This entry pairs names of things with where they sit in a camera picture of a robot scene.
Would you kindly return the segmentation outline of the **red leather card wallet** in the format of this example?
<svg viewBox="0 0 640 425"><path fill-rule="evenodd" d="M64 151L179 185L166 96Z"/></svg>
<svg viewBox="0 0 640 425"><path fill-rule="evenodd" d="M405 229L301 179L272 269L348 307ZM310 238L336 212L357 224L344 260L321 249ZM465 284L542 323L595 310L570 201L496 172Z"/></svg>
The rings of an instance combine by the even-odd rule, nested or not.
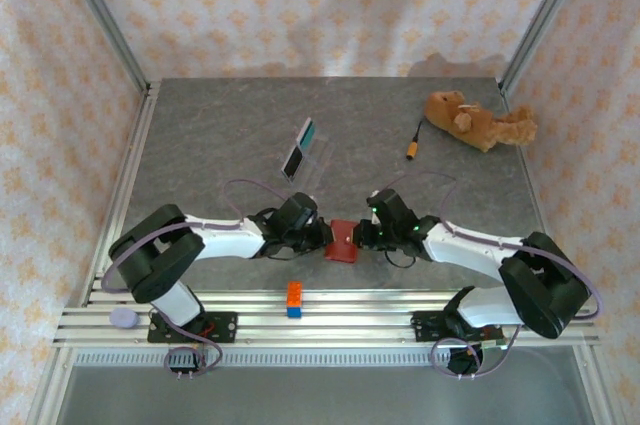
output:
<svg viewBox="0 0 640 425"><path fill-rule="evenodd" d="M324 251L324 258L334 262L353 264L357 260L358 247L353 242L357 222L333 219L330 230L333 240Z"/></svg>

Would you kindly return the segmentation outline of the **black credit card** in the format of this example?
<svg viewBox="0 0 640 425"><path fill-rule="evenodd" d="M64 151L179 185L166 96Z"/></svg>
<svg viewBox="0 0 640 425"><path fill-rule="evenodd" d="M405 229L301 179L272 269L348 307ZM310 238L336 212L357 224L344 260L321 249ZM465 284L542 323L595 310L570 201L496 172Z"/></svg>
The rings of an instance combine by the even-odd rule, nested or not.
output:
<svg viewBox="0 0 640 425"><path fill-rule="evenodd" d="M289 182L292 182L296 178L304 158L305 155L301 147L294 145L281 168L281 173Z"/></svg>

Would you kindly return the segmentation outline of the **clear acrylic card stand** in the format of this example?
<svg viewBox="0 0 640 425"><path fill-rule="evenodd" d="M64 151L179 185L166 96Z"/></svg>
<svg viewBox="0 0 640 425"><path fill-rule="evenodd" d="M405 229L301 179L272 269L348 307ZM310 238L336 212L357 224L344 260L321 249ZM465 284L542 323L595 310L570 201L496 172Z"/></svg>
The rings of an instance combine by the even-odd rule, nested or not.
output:
<svg viewBox="0 0 640 425"><path fill-rule="evenodd" d="M297 136L294 140L293 146L298 145ZM284 178L296 190L306 190L308 193L311 193L311 190L315 189L319 184L322 175L324 174L324 171L328 165L330 157L333 153L333 142L329 140L328 137L323 133L318 131L317 124L315 122L314 138L310 146L302 151L304 152L305 158L296 178L292 182L289 182L285 177Z"/></svg>

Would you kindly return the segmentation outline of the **teal credit card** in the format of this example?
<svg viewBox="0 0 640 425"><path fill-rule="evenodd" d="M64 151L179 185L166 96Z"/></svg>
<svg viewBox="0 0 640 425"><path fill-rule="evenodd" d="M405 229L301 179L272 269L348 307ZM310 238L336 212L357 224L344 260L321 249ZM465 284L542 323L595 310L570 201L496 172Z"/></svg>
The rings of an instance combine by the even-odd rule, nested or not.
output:
<svg viewBox="0 0 640 425"><path fill-rule="evenodd" d="M307 118L297 136L298 146L304 150L308 148L315 135L315 122L311 118Z"/></svg>

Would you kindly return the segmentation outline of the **orange and blue toy brick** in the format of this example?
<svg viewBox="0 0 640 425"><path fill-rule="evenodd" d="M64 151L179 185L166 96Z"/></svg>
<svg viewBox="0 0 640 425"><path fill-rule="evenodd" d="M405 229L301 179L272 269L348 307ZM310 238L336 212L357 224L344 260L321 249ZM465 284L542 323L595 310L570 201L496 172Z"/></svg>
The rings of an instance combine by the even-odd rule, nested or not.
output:
<svg viewBox="0 0 640 425"><path fill-rule="evenodd" d="M302 317L302 283L290 281L287 286L286 314L288 318Z"/></svg>

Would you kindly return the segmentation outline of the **orange tipped black plug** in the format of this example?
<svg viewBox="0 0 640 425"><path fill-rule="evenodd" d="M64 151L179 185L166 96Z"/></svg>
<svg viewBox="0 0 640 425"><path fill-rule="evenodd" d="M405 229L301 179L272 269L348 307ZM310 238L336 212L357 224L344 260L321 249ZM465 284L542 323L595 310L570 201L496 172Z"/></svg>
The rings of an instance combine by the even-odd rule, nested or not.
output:
<svg viewBox="0 0 640 425"><path fill-rule="evenodd" d="M405 155L405 158L406 158L407 161L414 160L415 156L417 155L418 148L419 148L418 143L419 143L420 131L421 131L422 125L424 123L425 123L425 119L424 118L422 118L418 122L418 125L416 127L416 130L415 130L415 132L413 134L413 137L411 139L411 142L410 142L410 144L409 144L409 146L407 148L407 152L406 152L406 155Z"/></svg>

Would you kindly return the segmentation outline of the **brown plush toy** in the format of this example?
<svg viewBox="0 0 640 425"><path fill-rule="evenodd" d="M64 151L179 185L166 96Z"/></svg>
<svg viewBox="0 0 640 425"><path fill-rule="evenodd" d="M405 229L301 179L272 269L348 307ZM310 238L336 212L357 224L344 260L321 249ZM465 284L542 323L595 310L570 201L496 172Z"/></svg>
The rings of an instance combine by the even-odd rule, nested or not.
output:
<svg viewBox="0 0 640 425"><path fill-rule="evenodd" d="M478 102L468 102L460 91L430 94L424 117L435 127L481 152L496 144L527 146L535 139L537 124L529 107L496 116Z"/></svg>

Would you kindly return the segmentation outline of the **black power connector block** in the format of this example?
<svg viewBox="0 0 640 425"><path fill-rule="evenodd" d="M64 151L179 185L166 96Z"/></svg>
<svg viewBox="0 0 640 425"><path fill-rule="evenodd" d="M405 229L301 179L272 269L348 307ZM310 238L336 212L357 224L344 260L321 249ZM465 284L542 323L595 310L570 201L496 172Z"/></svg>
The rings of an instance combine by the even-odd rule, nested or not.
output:
<svg viewBox="0 0 640 425"><path fill-rule="evenodd" d="M482 366L483 352L480 345L450 348L447 369L454 375L469 376L477 373Z"/></svg>
<svg viewBox="0 0 640 425"><path fill-rule="evenodd" d="M179 351L168 354L164 366L177 380L193 379L202 369L202 358L196 352Z"/></svg>

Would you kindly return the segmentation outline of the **lavender round disc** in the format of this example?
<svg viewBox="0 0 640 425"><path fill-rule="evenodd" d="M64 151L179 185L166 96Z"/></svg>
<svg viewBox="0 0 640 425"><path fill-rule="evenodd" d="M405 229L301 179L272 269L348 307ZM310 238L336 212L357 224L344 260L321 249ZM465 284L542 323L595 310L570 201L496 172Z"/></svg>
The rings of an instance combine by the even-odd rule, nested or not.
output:
<svg viewBox="0 0 640 425"><path fill-rule="evenodd" d="M116 308L110 312L109 322L119 329L132 329L139 323L139 316L129 308Z"/></svg>

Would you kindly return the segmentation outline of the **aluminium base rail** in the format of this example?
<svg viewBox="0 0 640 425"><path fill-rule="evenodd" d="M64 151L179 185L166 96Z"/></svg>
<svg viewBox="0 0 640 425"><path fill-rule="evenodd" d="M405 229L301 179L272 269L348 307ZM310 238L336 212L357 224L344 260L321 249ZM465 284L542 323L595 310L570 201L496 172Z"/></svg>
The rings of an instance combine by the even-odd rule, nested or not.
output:
<svg viewBox="0 0 640 425"><path fill-rule="evenodd" d="M414 311L440 310L450 291L306 290L302 317L288 318L283 291L211 291L200 300L206 310L238 314L236 345L250 347L384 347L416 346L410 325ZM116 308L139 316L132 329L109 322ZM54 342L61 347L108 347L147 344L150 308L128 294L91 293L88 303L62 312Z"/></svg>

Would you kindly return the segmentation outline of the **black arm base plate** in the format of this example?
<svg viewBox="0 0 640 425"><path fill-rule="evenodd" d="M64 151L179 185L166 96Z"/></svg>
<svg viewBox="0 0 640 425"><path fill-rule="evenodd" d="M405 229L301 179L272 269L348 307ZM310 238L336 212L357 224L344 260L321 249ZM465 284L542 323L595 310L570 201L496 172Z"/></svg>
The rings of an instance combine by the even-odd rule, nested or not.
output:
<svg viewBox="0 0 640 425"><path fill-rule="evenodd" d="M443 311L414 311L410 325L416 342L437 342L452 337Z"/></svg>
<svg viewBox="0 0 640 425"><path fill-rule="evenodd" d="M197 340L185 336L173 328L160 316L158 312L149 314L151 323L148 328L147 341L149 343L196 343ZM205 311L193 320L181 326L186 332L206 338L215 343L234 343L237 332L238 314L235 312Z"/></svg>

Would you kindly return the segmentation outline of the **aluminium table side rail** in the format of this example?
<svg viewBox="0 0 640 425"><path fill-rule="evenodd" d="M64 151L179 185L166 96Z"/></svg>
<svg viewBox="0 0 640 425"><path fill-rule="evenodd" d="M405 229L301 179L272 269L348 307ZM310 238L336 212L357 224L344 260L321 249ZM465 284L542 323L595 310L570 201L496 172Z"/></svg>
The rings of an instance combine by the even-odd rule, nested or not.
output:
<svg viewBox="0 0 640 425"><path fill-rule="evenodd" d="M589 291L566 268L570 263L548 235L550 227L542 207L542 189L526 157L535 143L537 125L527 107L511 108L497 120L499 155L508 161L496 189L493 223L508 251L499 273L514 304L536 309L559 309L574 295Z"/></svg>
<svg viewBox="0 0 640 425"><path fill-rule="evenodd" d="M88 303L91 293L95 289L94 282L102 276L103 270L110 264L108 250L122 231L160 87L160 81L151 82L147 90L142 94L125 146L124 156L119 166L106 217L89 265L88 275L79 301L80 306L85 306Z"/></svg>

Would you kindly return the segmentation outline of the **aluminium frame post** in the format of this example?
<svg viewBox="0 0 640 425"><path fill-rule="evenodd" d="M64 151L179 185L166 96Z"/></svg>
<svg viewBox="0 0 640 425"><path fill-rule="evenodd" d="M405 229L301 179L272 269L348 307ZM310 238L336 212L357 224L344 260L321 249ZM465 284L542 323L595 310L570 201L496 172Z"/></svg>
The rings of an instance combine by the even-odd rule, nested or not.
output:
<svg viewBox="0 0 640 425"><path fill-rule="evenodd" d="M146 93L150 88L149 81L146 79L106 0L85 0L85 2L102 28L135 88L140 92Z"/></svg>
<svg viewBox="0 0 640 425"><path fill-rule="evenodd" d="M542 43L547 29L553 23L563 2L564 0L541 0L506 71L498 82L498 88L503 98L507 98L516 89L528 62Z"/></svg>

